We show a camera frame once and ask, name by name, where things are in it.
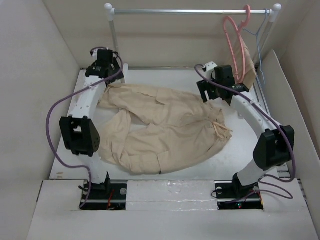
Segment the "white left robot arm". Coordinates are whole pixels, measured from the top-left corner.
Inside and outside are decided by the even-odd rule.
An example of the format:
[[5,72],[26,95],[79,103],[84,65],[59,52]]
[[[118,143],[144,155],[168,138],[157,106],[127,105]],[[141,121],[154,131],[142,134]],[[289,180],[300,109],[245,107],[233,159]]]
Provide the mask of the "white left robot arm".
[[93,118],[107,86],[124,75],[116,52],[100,47],[90,53],[96,61],[85,72],[83,87],[86,90],[79,94],[69,116],[60,118],[59,126],[65,148],[90,169],[92,179],[89,189],[104,199],[112,189],[109,174],[102,170],[102,160],[98,154],[101,139]]

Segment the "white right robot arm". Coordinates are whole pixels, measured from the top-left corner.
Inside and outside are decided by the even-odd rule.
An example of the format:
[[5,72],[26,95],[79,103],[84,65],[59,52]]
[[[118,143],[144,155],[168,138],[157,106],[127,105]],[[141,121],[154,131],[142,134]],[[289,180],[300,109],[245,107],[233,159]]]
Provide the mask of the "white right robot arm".
[[251,162],[232,178],[230,190],[237,197],[254,193],[254,186],[269,171],[287,162],[295,162],[295,131],[274,120],[251,97],[244,83],[236,83],[230,65],[217,66],[209,77],[203,73],[207,69],[202,64],[194,67],[202,78],[197,87],[203,102],[222,99],[246,120],[257,136]]

